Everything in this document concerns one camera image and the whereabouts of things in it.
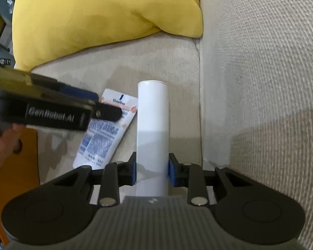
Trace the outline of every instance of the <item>human hand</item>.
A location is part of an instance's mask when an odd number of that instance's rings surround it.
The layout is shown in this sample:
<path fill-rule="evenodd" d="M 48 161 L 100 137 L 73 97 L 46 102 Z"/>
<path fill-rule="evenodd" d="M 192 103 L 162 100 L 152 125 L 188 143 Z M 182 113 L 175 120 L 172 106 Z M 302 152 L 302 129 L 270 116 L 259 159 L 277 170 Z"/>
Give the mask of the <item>human hand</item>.
<path fill-rule="evenodd" d="M 5 162 L 5 159 L 10 156 L 14 150 L 18 150 L 20 143 L 20 134 L 24 128 L 24 125 L 13 124 L 11 129 L 8 129 L 0 136 L 0 167 Z"/>

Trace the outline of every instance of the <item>beige sofa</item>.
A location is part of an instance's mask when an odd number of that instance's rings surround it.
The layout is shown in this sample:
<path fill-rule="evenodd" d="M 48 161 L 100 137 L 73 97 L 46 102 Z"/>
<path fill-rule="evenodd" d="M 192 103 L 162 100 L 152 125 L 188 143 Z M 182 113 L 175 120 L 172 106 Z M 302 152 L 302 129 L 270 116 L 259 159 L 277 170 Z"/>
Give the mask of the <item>beige sofa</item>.
<path fill-rule="evenodd" d="M 201 0 L 204 36 L 160 32 L 81 51 L 35 73 L 137 96 L 165 81 L 170 150 L 204 168 L 230 165 L 301 203 L 313 250 L 313 0 Z M 83 133 L 39 129 L 41 182 L 72 169 Z M 135 150 L 136 120 L 113 161 Z M 130 194 L 121 189 L 121 197 Z"/>

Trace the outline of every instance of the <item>white tube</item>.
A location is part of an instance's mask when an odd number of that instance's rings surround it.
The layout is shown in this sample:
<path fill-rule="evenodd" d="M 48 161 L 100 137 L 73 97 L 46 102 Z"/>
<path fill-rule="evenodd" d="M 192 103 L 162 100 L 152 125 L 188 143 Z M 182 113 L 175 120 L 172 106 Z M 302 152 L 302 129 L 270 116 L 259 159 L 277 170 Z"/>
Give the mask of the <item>white tube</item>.
<path fill-rule="evenodd" d="M 138 84 L 137 196 L 168 194 L 169 99 L 161 81 Z"/>

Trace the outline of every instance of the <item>silver screw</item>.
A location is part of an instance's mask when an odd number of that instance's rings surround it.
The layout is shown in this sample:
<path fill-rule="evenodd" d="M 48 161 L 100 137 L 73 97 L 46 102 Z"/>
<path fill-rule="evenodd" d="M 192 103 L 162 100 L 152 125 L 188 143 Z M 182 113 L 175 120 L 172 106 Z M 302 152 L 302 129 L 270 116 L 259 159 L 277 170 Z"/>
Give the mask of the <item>silver screw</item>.
<path fill-rule="evenodd" d="M 116 200 L 111 197 L 104 197 L 99 200 L 102 207 L 111 207 L 116 204 Z"/>
<path fill-rule="evenodd" d="M 155 204 L 158 200 L 156 198 L 149 199 L 149 203 Z"/>
<path fill-rule="evenodd" d="M 193 199 L 191 199 L 191 203 L 195 206 L 204 206 L 208 200 L 205 197 L 196 196 Z"/>

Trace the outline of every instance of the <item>white squeeze tube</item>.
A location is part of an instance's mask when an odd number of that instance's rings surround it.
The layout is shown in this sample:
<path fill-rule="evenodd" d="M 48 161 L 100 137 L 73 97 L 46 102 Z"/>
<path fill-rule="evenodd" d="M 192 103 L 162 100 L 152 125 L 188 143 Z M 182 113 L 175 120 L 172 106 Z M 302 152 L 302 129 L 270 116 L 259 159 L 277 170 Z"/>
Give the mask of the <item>white squeeze tube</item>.
<path fill-rule="evenodd" d="M 104 90 L 100 102 L 122 109 L 122 118 L 117 122 L 92 119 L 80 144 L 73 167 L 90 165 L 103 169 L 110 162 L 127 127 L 138 110 L 138 99 L 111 89 Z"/>
<path fill-rule="evenodd" d="M 138 84 L 137 196 L 168 194 L 169 99 L 161 81 Z"/>

